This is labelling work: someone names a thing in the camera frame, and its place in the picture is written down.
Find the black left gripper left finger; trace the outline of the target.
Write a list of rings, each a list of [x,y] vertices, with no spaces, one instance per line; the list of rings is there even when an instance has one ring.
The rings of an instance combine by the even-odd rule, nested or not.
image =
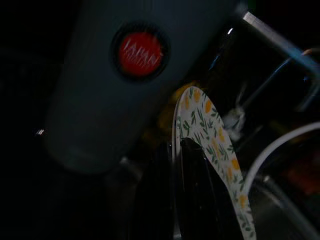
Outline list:
[[[174,211],[170,147],[154,151],[134,197],[131,240],[173,240]]]

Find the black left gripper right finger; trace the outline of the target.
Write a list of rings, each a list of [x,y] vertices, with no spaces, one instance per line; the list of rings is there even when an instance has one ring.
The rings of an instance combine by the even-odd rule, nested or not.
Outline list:
[[[239,223],[224,182],[190,138],[180,141],[179,224],[183,240],[239,240]]]

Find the white plate with lemon print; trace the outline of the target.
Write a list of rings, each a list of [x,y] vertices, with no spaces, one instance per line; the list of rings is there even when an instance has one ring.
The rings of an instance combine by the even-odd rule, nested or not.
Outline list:
[[[244,177],[224,123],[209,97],[198,87],[186,88],[178,99],[172,122],[172,157],[178,159],[181,140],[199,144],[227,189],[244,240],[257,240]]]

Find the yellow kitchen item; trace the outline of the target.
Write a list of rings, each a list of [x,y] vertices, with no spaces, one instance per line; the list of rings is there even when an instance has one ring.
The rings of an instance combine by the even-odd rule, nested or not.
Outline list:
[[[152,123],[152,125],[144,134],[144,136],[147,137],[148,140],[151,140],[153,145],[157,145],[162,141],[171,139],[176,103],[182,96],[183,92],[189,87],[198,87],[200,89],[203,89],[199,82],[193,80],[191,82],[188,82],[187,84],[182,85],[172,93],[167,103],[157,115],[155,122]]]

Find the clear glass bowl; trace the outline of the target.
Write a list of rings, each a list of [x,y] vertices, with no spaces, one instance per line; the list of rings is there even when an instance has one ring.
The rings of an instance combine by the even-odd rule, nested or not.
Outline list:
[[[244,180],[242,192],[249,194],[252,184],[256,178],[259,169],[267,158],[280,146],[286,142],[308,132],[320,130],[320,121],[313,122],[304,126],[301,126],[297,129],[294,129],[281,137],[277,138],[271,142],[253,161],[252,165],[249,168],[249,171]],[[293,223],[296,224],[297,228],[300,230],[302,235],[308,240],[320,240],[320,233],[312,226],[310,221],[294,206],[294,203],[289,199],[289,197],[282,191],[273,181],[269,181],[269,184],[273,186],[274,193],[280,200],[280,206],[286,210],[286,213],[293,220]]]

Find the grey bottle with red badge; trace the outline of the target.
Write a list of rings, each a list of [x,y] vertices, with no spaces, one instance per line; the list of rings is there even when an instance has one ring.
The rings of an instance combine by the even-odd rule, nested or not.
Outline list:
[[[246,0],[84,0],[45,135],[70,171],[110,170]]]

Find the metal dish rack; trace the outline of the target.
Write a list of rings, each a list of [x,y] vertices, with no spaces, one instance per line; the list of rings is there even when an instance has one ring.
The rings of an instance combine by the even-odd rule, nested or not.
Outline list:
[[[206,87],[233,142],[285,114],[320,118],[320,45],[303,50],[243,9],[208,53]]]

